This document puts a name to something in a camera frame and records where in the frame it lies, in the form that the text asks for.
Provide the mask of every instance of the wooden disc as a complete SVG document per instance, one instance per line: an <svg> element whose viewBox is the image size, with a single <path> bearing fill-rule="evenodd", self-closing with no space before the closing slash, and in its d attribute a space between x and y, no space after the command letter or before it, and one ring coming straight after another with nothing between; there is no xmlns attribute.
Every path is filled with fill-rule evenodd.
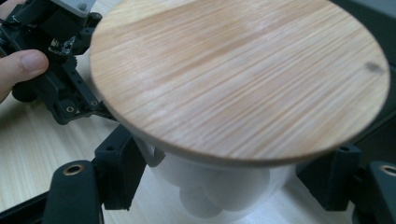
<svg viewBox="0 0 396 224"><path fill-rule="evenodd" d="M190 160L276 165L361 132L389 90L371 34L324 0L126 0L92 78L132 133Z"/></svg>

